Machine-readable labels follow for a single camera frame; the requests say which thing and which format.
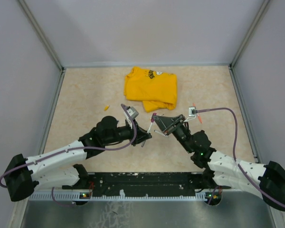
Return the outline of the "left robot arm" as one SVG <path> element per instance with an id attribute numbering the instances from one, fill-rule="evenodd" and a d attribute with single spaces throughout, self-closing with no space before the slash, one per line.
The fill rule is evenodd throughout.
<path id="1" fill-rule="evenodd" d="M 128 120 L 121 127 L 117 124 L 114 117 L 106 116 L 90 132 L 67 146 L 43 155 L 14 156 L 0 176 L 0 186 L 8 190 L 13 202 L 23 200 L 38 190 L 86 187 L 89 175 L 81 161 L 109 151 L 111 145 L 128 140 L 128 145 L 135 146 L 152 137 L 135 120 Z"/>

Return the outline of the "white purple-end pen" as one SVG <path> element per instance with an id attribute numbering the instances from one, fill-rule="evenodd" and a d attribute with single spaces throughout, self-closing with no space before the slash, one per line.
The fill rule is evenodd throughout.
<path id="1" fill-rule="evenodd" d="M 150 133 L 152 125 L 153 125 L 153 122 L 154 122 L 154 120 L 151 120 L 151 123 L 149 125 L 148 130 L 147 130 L 147 133 Z M 144 147 L 145 143 L 146 143 L 146 140 L 141 144 L 141 147 Z"/>

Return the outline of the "purple marker cap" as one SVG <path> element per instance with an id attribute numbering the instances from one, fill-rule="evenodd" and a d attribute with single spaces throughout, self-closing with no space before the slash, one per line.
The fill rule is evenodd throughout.
<path id="1" fill-rule="evenodd" d="M 153 113 L 153 114 L 152 114 L 152 117 L 151 117 L 151 123 L 153 123 L 153 122 L 154 122 L 154 117 L 155 117 L 156 115 L 157 115 L 156 113 Z"/>

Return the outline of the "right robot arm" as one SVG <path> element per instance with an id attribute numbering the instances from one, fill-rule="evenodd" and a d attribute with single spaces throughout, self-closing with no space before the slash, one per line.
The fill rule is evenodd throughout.
<path id="1" fill-rule="evenodd" d="M 160 131 L 172 134 L 193 163 L 204 169 L 203 184 L 208 188 L 231 187 L 261 198 L 267 205 L 285 211 L 285 169 L 277 162 L 268 164 L 247 162 L 228 156 L 211 147 L 211 141 L 201 130 L 191 134 L 185 117 L 155 115 Z"/>

